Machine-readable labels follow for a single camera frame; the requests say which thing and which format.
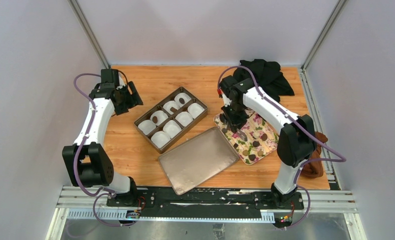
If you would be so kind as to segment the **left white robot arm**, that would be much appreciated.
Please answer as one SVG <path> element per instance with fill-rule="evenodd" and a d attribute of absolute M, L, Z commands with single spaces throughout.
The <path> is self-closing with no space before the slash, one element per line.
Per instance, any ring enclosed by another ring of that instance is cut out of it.
<path fill-rule="evenodd" d="M 62 149 L 65 167 L 72 185 L 87 196 L 107 196 L 132 207 L 139 200 L 136 183 L 132 177 L 115 171 L 104 149 L 104 140 L 112 115 L 125 114 L 143 105 L 143 101 L 134 83 L 120 70 L 102 69 L 97 74 L 100 81 L 90 93 L 78 86 L 79 78 L 86 76 L 87 73 L 79 74 L 73 81 L 77 92 L 87 99 L 88 110 L 78 137 Z"/>

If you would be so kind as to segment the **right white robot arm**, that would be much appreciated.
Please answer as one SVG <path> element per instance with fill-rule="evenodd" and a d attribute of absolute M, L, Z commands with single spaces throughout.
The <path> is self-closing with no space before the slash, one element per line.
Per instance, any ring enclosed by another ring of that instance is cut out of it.
<path fill-rule="evenodd" d="M 237 133 L 247 122 L 246 109 L 255 111 L 279 134 L 277 155 L 281 160 L 278 176 L 271 185 L 271 202 L 283 209 L 290 204 L 297 190 L 300 168 L 317 148 L 313 119 L 289 111 L 267 95 L 254 81 L 242 81 L 232 76 L 223 78 L 218 84 L 219 97 L 224 106 L 221 121 Z"/>

